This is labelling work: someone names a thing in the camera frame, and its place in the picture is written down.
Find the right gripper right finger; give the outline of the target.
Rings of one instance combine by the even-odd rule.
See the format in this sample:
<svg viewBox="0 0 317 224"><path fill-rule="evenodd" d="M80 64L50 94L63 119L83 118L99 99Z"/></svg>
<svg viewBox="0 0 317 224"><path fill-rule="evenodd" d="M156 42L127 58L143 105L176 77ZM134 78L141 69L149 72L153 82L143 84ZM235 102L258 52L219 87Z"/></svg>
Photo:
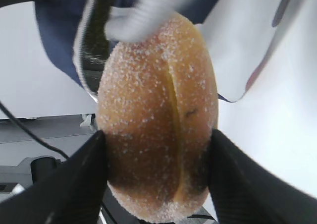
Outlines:
<svg viewBox="0 0 317 224"><path fill-rule="evenodd" d="M208 186L220 224L315 224L317 200L254 162L212 131Z"/></svg>

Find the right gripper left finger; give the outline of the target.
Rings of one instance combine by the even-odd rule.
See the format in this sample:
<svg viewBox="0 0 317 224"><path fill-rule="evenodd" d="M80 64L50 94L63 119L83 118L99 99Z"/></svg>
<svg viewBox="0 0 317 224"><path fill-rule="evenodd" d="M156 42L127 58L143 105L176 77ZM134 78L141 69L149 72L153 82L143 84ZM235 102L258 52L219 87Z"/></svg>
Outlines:
<svg viewBox="0 0 317 224"><path fill-rule="evenodd" d="M95 224L106 183L106 140L98 131L49 176L1 203L0 222Z"/></svg>

